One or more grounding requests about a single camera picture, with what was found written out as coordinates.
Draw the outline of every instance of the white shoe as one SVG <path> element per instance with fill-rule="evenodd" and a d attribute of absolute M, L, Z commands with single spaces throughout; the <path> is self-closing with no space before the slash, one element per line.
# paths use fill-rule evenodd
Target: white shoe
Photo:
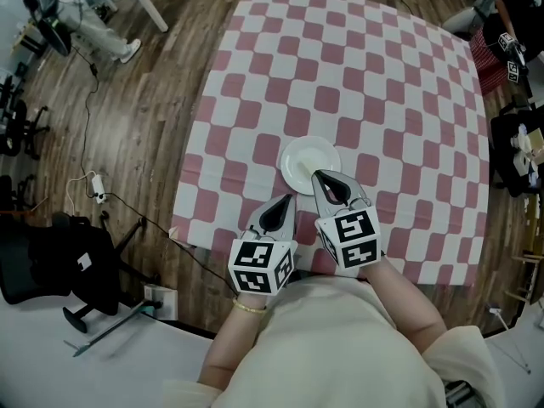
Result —
<path fill-rule="evenodd" d="M 120 58 L 122 64 L 126 64 L 138 52 L 142 46 L 142 42 L 139 39 L 134 39 L 128 46 L 130 47 L 130 52 L 125 57 Z"/>

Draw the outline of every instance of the plate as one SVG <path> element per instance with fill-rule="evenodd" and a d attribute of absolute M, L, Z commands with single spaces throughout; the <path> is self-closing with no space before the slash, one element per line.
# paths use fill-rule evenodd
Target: plate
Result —
<path fill-rule="evenodd" d="M 317 169 L 341 172 L 340 155 L 326 139 L 304 136 L 293 140 L 281 155 L 281 174 L 293 190 L 313 195 L 312 174 Z"/>

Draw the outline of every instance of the red skirt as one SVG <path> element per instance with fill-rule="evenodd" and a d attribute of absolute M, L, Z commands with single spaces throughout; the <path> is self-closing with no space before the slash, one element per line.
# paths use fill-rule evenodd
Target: red skirt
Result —
<path fill-rule="evenodd" d="M 502 63 L 485 45 L 482 29 L 478 30 L 470 40 L 470 51 L 476 64 L 482 95 L 494 91 L 508 79 L 507 65 Z"/>

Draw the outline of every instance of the bracelet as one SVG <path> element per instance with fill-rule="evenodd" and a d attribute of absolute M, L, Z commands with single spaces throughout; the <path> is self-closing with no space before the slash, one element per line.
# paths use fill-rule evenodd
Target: bracelet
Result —
<path fill-rule="evenodd" d="M 239 303 L 235 297 L 232 298 L 232 303 L 238 309 L 243 309 L 248 313 L 254 313 L 255 315 L 264 315 L 266 313 L 266 309 L 250 309 L 249 307 L 246 307 L 243 303 Z"/>

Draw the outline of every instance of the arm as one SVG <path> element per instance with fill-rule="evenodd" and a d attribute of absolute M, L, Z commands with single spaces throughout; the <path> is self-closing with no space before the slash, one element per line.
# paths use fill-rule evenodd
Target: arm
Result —
<path fill-rule="evenodd" d="M 241 294 L 238 302 L 251 309 L 264 309 L 266 297 Z M 225 390 L 236 368 L 253 347 L 261 315 L 234 307 L 207 351 L 198 382 Z"/>
<path fill-rule="evenodd" d="M 512 20 L 510 20 L 510 14 L 508 13 L 507 5 L 504 4 L 502 0 L 495 0 L 495 6 L 496 10 L 499 13 L 499 16 L 501 17 L 502 23 L 507 28 L 508 35 L 510 35 L 514 39 L 517 39 L 516 32 L 513 29 Z"/>
<path fill-rule="evenodd" d="M 399 332 L 421 354 L 446 332 L 439 311 L 386 258 L 364 271 Z"/>

